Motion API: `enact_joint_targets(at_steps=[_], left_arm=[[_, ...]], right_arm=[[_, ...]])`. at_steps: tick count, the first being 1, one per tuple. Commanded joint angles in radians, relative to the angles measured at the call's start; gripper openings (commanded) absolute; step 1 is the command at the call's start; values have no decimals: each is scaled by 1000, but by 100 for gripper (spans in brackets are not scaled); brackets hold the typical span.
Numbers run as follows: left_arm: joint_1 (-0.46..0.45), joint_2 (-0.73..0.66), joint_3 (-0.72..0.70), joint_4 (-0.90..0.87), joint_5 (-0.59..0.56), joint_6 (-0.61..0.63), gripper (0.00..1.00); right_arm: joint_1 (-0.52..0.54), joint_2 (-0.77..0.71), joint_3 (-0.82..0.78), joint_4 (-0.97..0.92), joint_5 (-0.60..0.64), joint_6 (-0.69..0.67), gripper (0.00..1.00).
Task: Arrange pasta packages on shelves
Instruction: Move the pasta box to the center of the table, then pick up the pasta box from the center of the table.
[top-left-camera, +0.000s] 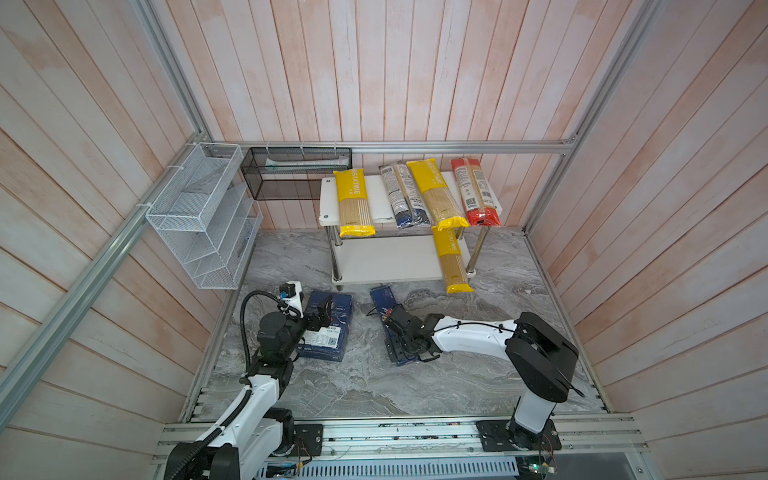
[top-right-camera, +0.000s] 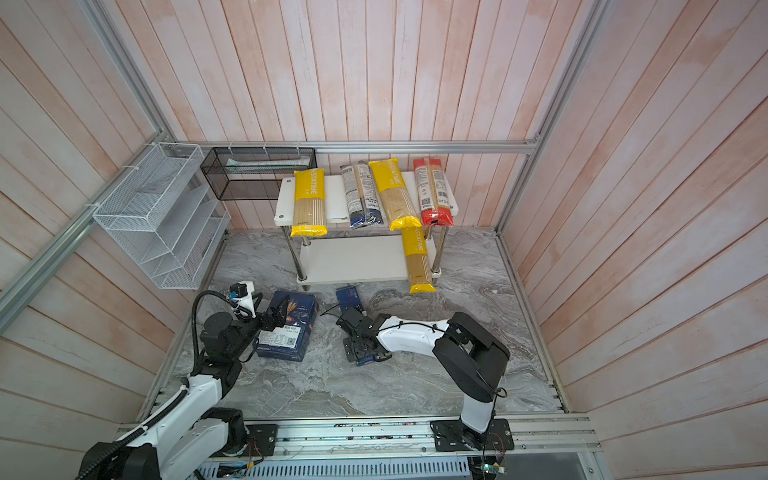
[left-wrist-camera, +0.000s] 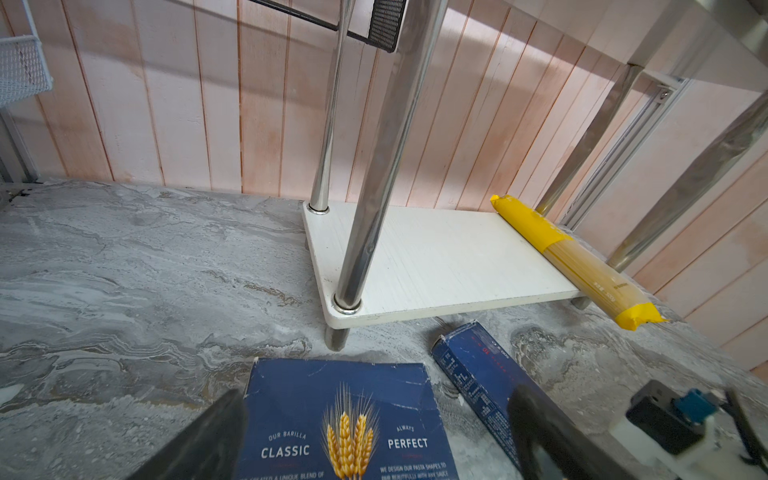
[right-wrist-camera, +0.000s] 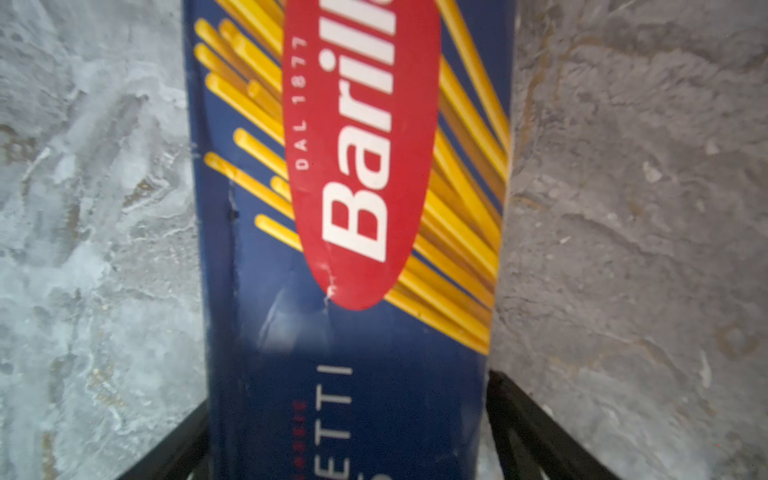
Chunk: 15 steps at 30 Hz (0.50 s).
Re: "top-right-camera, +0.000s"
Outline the blue Barilla pasta box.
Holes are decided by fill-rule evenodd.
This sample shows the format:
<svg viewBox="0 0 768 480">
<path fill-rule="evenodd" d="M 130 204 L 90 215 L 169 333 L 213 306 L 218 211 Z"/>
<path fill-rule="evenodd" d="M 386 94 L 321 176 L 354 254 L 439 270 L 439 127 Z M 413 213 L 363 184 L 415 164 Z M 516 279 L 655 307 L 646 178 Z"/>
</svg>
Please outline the blue Barilla pasta box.
<svg viewBox="0 0 768 480">
<path fill-rule="evenodd" d="M 277 291 L 270 301 L 269 313 L 285 317 L 285 324 L 272 331 L 261 330 L 254 340 L 260 358 L 302 362 L 308 349 L 318 305 L 314 295 Z"/>
</svg>

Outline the blue spaghetti bag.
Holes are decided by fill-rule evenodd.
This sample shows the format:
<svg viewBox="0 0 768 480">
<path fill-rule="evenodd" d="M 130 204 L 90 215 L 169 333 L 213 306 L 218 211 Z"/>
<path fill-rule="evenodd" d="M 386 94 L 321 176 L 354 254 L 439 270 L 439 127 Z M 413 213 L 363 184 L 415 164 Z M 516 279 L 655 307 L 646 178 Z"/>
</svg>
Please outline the blue spaghetti bag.
<svg viewBox="0 0 768 480">
<path fill-rule="evenodd" d="M 357 289 L 354 286 L 346 286 L 336 290 L 336 297 L 339 302 L 341 315 L 350 308 L 355 308 L 361 311 L 364 315 L 367 315 Z M 364 366 L 371 363 L 354 363 L 356 366 Z"/>
</svg>

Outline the yellow pasta package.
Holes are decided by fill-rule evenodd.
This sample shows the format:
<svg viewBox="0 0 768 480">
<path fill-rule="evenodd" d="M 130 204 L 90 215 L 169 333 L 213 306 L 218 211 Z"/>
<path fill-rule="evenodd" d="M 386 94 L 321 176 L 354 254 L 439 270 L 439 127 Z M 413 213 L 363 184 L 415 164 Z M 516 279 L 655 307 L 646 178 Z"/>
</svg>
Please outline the yellow pasta package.
<svg viewBox="0 0 768 480">
<path fill-rule="evenodd" d="M 370 161 L 369 167 L 390 230 L 421 227 L 419 214 L 411 201 L 398 161 L 396 159 Z"/>
<path fill-rule="evenodd" d="M 323 168 L 294 172 L 292 237 L 321 237 L 328 233 L 324 178 Z"/>
<path fill-rule="evenodd" d="M 428 250 L 421 227 L 401 230 L 410 293 L 434 293 Z"/>
</svg>

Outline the brown blue spaghetti package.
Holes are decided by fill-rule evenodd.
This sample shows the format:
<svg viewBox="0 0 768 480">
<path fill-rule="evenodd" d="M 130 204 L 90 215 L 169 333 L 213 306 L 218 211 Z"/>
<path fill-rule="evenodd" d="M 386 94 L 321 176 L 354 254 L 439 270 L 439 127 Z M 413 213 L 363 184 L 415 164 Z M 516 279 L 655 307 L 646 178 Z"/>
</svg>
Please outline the brown blue spaghetti package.
<svg viewBox="0 0 768 480">
<path fill-rule="evenodd" d="M 383 225 L 381 206 L 371 169 L 367 163 L 341 169 L 351 229 Z"/>
</svg>

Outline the red spaghetti package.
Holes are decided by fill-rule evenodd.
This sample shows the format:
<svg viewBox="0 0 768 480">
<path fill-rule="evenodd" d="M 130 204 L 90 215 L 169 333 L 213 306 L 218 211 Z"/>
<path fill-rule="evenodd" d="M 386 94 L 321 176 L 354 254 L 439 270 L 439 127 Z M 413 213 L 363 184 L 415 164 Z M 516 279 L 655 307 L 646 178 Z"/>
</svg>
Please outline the red spaghetti package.
<svg viewBox="0 0 768 480">
<path fill-rule="evenodd" d="M 414 175 L 422 223 L 425 226 L 453 226 L 448 182 L 442 162 L 434 158 L 416 159 Z"/>
</svg>

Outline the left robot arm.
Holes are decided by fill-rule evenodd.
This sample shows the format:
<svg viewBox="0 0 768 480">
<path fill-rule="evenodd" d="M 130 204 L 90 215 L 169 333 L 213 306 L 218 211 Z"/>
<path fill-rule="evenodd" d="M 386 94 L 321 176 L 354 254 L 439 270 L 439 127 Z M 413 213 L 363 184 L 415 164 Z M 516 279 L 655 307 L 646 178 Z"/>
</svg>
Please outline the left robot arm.
<svg viewBox="0 0 768 480">
<path fill-rule="evenodd" d="M 242 371 L 241 355 L 262 331 L 285 325 L 289 300 L 259 311 L 262 294 L 250 282 L 214 292 L 229 312 L 209 316 L 192 331 L 193 368 L 177 393 L 158 411 L 112 442 L 98 442 L 84 455 L 81 479 L 186 479 L 198 476 L 211 456 L 247 456 L 252 467 L 272 455 L 277 427 L 249 430 L 238 409 L 220 401 Z"/>
</svg>

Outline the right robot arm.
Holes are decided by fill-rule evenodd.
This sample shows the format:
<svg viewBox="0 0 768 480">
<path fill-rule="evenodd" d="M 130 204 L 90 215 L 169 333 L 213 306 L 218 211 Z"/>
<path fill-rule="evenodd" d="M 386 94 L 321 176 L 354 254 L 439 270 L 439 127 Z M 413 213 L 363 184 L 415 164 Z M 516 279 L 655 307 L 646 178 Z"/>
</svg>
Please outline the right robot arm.
<svg viewBox="0 0 768 480">
<path fill-rule="evenodd" d="M 464 394 L 457 420 L 430 423 L 439 452 L 505 452 L 514 448 L 509 422 L 496 417 L 509 349 L 473 317 L 456 312 L 447 320 L 416 321 L 393 315 L 372 319 L 350 308 L 336 320 L 346 334 L 347 359 L 358 366 L 382 362 L 397 352 L 436 359 Z"/>
</svg>

